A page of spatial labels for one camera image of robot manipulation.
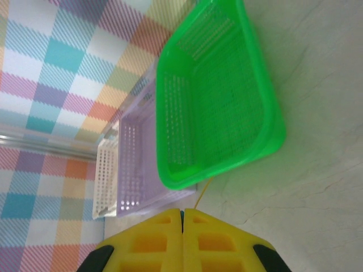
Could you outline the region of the purple perforated plastic basket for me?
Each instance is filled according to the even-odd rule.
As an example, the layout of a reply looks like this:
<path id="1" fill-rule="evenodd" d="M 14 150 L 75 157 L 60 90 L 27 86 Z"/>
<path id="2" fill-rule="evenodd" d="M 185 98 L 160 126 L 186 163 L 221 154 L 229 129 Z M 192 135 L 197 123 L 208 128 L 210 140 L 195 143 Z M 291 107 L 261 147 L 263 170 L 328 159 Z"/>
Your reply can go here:
<path id="1" fill-rule="evenodd" d="M 132 88 L 119 121 L 118 217 L 146 214 L 196 192 L 196 186 L 169 190 L 160 181 L 155 140 L 153 62 Z"/>

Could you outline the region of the white perforated plastic basket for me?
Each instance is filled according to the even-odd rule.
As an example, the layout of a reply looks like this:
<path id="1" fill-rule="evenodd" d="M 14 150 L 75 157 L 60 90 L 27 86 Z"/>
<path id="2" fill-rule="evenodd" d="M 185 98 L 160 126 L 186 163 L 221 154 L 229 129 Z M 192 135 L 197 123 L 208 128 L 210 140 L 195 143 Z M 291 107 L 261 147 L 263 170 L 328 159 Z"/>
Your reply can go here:
<path id="1" fill-rule="evenodd" d="M 96 157 L 92 218 L 116 216 L 119 122 L 100 141 Z"/>

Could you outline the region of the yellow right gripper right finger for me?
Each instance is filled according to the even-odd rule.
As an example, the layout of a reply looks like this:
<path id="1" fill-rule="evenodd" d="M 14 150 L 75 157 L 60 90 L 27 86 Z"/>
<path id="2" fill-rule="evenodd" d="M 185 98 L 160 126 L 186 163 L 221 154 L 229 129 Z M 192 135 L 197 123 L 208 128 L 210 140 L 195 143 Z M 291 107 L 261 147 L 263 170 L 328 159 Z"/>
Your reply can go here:
<path id="1" fill-rule="evenodd" d="M 292 272 L 273 245 L 196 209 L 183 219 L 183 272 Z"/>

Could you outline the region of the green perforated plastic basket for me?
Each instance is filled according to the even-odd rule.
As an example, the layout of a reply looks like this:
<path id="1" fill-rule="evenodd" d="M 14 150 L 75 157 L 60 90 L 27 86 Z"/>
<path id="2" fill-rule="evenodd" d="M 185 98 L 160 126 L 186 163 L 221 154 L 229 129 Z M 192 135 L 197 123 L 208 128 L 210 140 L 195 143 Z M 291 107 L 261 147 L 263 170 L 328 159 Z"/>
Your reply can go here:
<path id="1" fill-rule="evenodd" d="M 156 74 L 159 178 L 181 190 L 276 152 L 286 127 L 243 0 L 200 0 Z"/>

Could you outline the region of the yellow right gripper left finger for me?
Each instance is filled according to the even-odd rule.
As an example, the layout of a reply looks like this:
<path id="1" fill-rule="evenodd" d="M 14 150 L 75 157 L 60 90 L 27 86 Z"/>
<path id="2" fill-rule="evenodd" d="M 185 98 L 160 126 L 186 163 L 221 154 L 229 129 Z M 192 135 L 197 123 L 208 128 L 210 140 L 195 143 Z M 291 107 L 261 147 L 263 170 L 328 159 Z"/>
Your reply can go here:
<path id="1" fill-rule="evenodd" d="M 169 209 L 96 246 L 77 272 L 183 272 L 184 213 Z"/>

